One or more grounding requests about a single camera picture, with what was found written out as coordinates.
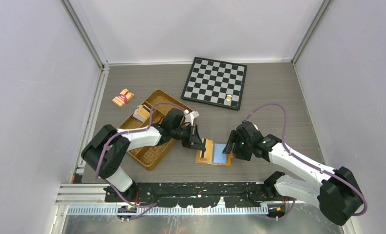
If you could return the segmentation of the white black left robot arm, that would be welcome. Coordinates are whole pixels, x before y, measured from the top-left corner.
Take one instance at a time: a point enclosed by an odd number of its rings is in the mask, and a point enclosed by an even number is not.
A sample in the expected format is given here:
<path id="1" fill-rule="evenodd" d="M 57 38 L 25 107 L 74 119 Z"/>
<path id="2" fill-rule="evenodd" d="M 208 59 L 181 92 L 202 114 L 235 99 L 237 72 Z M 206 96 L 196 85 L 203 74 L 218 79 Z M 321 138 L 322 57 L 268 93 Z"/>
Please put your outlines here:
<path id="1" fill-rule="evenodd" d="M 81 152 L 81 158 L 96 176 L 116 188 L 117 195 L 125 202 L 136 195 L 134 181 L 124 172 L 121 162 L 128 151 L 143 147 L 155 147 L 179 140 L 182 146 L 205 151 L 205 144 L 198 134 L 195 116 L 188 110 L 172 108 L 163 120 L 144 128 L 118 129 L 104 125 Z"/>

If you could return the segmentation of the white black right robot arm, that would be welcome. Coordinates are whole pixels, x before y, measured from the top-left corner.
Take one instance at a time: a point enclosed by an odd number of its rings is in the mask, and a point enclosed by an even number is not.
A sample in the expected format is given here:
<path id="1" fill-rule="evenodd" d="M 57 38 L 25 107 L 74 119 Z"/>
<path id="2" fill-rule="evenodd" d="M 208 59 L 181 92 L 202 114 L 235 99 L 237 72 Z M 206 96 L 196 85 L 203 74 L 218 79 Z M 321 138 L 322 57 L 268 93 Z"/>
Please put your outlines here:
<path id="1" fill-rule="evenodd" d="M 346 167 L 334 169 L 294 151 L 274 135 L 262 135 L 250 121 L 232 130 L 223 152 L 249 161 L 252 156 L 279 165 L 299 178 L 276 171 L 264 181 L 267 198 L 291 197 L 318 208 L 332 223 L 343 226 L 365 206 L 359 185 Z"/>

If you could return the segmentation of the orange leather card holder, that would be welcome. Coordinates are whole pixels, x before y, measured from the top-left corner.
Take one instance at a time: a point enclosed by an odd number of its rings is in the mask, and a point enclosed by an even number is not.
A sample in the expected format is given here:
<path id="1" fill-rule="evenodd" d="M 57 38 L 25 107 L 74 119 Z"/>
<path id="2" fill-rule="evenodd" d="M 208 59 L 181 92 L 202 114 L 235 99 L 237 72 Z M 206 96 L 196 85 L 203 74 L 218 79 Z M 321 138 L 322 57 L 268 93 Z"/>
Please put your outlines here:
<path id="1" fill-rule="evenodd" d="M 222 151 L 225 148 L 226 144 L 214 143 L 213 142 L 213 150 L 212 150 L 212 160 L 211 162 L 204 162 L 200 160 L 200 155 L 202 151 L 197 150 L 196 152 L 196 163 L 208 164 L 208 165 L 220 165 L 220 166 L 230 166 L 231 160 L 234 157 L 233 153 L 228 155 L 223 154 Z"/>

